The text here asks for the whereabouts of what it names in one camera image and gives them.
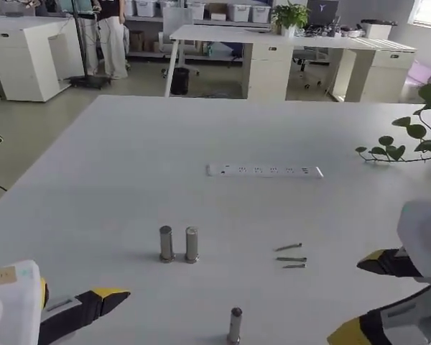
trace screw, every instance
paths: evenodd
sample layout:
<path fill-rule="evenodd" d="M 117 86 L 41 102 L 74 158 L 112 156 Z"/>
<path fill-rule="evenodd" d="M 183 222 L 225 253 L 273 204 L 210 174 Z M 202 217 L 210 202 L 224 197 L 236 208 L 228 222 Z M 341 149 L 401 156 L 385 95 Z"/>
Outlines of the screw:
<path fill-rule="evenodd" d="M 189 264 L 194 264 L 200 258 L 198 255 L 198 228 L 189 226 L 185 230 L 185 240 L 187 243 L 185 261 Z"/>
<path fill-rule="evenodd" d="M 302 246 L 302 244 L 301 244 L 301 243 L 294 243 L 294 244 L 291 244 L 290 246 L 280 247 L 280 248 L 278 248 L 278 249 L 275 249 L 274 251 L 276 251 L 276 252 L 280 252 L 280 251 L 282 251 L 282 250 L 286 250 L 286 249 L 291 249 L 291 248 L 300 248 L 301 246 Z"/>
<path fill-rule="evenodd" d="M 161 245 L 159 259 L 161 262 L 174 261 L 175 254 L 172 251 L 172 229 L 170 226 L 165 225 L 159 228 L 159 241 Z"/>
<path fill-rule="evenodd" d="M 306 264 L 289 264 L 287 266 L 283 266 L 282 268 L 305 268 L 307 265 Z"/>
<path fill-rule="evenodd" d="M 231 309 L 230 316 L 230 331 L 227 335 L 227 344 L 228 345 L 238 345 L 240 341 L 239 332 L 241 329 L 241 316 L 243 315 L 243 311 L 241 308 L 233 308 Z"/>
<path fill-rule="evenodd" d="M 289 262 L 306 262 L 306 257 L 277 257 L 277 261 L 289 261 Z"/>

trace window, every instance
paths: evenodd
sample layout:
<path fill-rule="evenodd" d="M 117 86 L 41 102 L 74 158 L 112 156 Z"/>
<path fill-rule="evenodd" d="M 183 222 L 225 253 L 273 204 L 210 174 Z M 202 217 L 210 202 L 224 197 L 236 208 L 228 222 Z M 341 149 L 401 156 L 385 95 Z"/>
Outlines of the window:
<path fill-rule="evenodd" d="M 410 22 L 431 26 L 431 0 L 416 0 Z"/>

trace power outlet socket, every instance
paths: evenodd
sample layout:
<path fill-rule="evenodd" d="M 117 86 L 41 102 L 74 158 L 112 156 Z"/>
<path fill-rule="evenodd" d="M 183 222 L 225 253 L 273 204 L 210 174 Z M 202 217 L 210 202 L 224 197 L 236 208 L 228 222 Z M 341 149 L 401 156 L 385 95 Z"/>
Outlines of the power outlet socket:
<path fill-rule="evenodd" d="M 209 164 L 209 176 L 257 176 L 260 178 L 323 178 L 318 167 L 279 167 L 276 165 Z"/>

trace metal peg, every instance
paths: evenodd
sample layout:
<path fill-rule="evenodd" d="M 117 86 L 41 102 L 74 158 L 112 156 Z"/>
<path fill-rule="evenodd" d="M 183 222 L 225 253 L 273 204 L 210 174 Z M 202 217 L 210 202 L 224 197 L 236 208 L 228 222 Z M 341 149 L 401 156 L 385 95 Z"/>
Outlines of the metal peg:
<path fill-rule="evenodd" d="M 161 254 L 159 259 L 161 262 L 174 261 L 175 254 L 172 251 L 172 229 L 170 226 L 162 226 L 159 228 L 159 241 L 161 244 Z"/>
<path fill-rule="evenodd" d="M 189 264 L 194 264 L 198 261 L 198 228 L 189 226 L 185 230 L 185 241 L 187 243 L 187 251 L 185 253 L 185 261 Z"/>
<path fill-rule="evenodd" d="M 285 247 L 281 247 L 281 248 L 275 249 L 274 251 L 280 252 L 280 251 L 286 250 L 286 249 L 300 248 L 301 246 L 302 246 L 301 243 L 294 243 L 294 244 L 291 244 L 290 246 L 285 246 Z"/>
<path fill-rule="evenodd" d="M 241 316 L 243 315 L 243 311 L 241 308 L 233 308 L 231 310 L 231 318 L 230 318 L 230 331 L 227 335 L 227 344 L 228 345 L 238 345 L 241 337 L 239 336 L 239 331 L 241 329 Z"/>

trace black bin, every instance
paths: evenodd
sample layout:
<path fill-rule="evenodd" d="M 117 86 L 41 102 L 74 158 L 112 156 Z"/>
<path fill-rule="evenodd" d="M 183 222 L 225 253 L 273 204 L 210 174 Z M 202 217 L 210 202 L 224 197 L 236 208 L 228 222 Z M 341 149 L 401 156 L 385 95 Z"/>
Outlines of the black bin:
<path fill-rule="evenodd" d="M 172 76 L 171 93 L 173 95 L 186 95 L 188 93 L 188 76 L 190 71 L 187 68 L 177 67 Z"/>

